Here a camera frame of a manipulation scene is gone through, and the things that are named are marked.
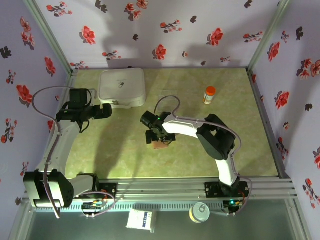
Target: metal corner post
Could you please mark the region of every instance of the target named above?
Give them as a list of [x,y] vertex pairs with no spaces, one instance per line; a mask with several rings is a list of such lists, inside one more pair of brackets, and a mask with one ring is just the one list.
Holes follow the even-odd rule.
[[61,47],[59,46],[59,43],[54,36],[53,32],[51,31],[47,21],[45,20],[45,17],[41,13],[37,3],[35,0],[23,0],[29,11],[31,12],[32,16],[34,17],[35,21],[38,23],[38,26],[40,27],[41,31],[43,32],[46,40],[50,44],[52,50],[60,60],[61,64],[63,65],[64,70],[66,73],[71,76],[72,71],[70,69],[69,63],[67,61],[67,58],[65,54],[63,53]]
[[287,7],[289,6],[290,2],[291,2],[291,0],[280,1],[278,9],[276,10],[268,28],[265,31],[264,37],[262,38],[259,46],[257,47],[257,49],[256,49],[256,51],[255,51],[255,53],[249,63],[249,66],[247,67],[248,72],[253,70],[255,64],[258,62],[263,51],[266,49],[269,40],[273,36],[281,18],[284,16],[284,13],[285,13]]

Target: black bracket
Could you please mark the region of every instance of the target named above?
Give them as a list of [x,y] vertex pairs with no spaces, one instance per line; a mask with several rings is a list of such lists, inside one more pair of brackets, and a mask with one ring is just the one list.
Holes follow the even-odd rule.
[[249,195],[248,183],[246,181],[240,181],[239,178],[232,186],[225,185],[218,181],[205,182],[204,190],[207,199],[242,198],[243,194],[245,197]]

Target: round container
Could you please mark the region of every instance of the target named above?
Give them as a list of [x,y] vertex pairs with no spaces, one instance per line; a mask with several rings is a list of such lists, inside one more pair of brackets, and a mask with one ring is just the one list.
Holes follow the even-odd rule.
[[192,208],[190,208],[189,216],[193,222],[201,224],[209,219],[210,209],[205,203],[197,202]]
[[209,105],[210,103],[212,103],[212,100],[214,99],[215,94],[216,94],[216,88],[213,86],[208,86],[205,90],[202,102],[204,102],[204,104]]

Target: pill bottle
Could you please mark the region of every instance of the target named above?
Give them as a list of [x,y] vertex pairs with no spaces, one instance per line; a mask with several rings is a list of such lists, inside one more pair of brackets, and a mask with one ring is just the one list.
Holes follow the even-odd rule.
[[204,102],[204,104],[209,105],[210,103],[212,103],[212,100],[214,99],[215,94],[216,94],[216,88],[213,86],[208,86],[205,90],[202,102]]

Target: green table surface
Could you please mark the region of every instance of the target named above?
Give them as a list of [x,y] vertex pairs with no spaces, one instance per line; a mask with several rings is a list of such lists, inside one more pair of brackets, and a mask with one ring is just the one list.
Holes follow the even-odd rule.
[[[78,71],[75,87],[98,89],[103,70]],[[140,123],[145,111],[153,112],[160,96],[176,94],[181,100],[178,116],[203,119],[216,114],[242,139],[235,156],[237,170],[247,176],[278,175],[267,136],[244,68],[144,69],[146,102],[131,109],[113,109],[107,119],[90,121],[75,139],[66,176],[96,173],[106,178],[216,177],[216,161],[199,140],[177,135],[169,147],[153,149],[146,144],[147,128]],[[202,102],[207,86],[216,88],[210,105]],[[176,102],[165,100],[160,111],[172,111]]]

